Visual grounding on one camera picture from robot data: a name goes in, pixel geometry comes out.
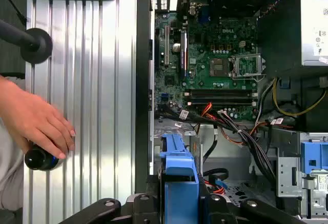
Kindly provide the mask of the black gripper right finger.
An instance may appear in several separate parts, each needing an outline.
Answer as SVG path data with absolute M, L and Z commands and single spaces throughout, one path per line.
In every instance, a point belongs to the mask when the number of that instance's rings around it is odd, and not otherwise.
M 246 199 L 237 207 L 222 195 L 210 194 L 201 200 L 201 223 L 304 222 L 258 199 Z

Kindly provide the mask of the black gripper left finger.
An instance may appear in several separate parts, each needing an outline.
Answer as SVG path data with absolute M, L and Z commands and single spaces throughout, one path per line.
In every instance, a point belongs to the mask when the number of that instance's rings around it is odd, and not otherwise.
M 158 201 L 155 196 L 133 194 L 125 204 L 117 199 L 103 198 L 62 223 L 161 223 Z

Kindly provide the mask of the person's hand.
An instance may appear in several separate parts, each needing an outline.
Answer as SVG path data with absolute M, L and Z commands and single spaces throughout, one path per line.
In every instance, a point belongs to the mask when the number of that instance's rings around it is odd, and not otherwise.
M 74 127 L 51 104 L 1 76 L 1 119 L 18 146 L 27 153 L 37 144 L 64 159 L 75 149 Z

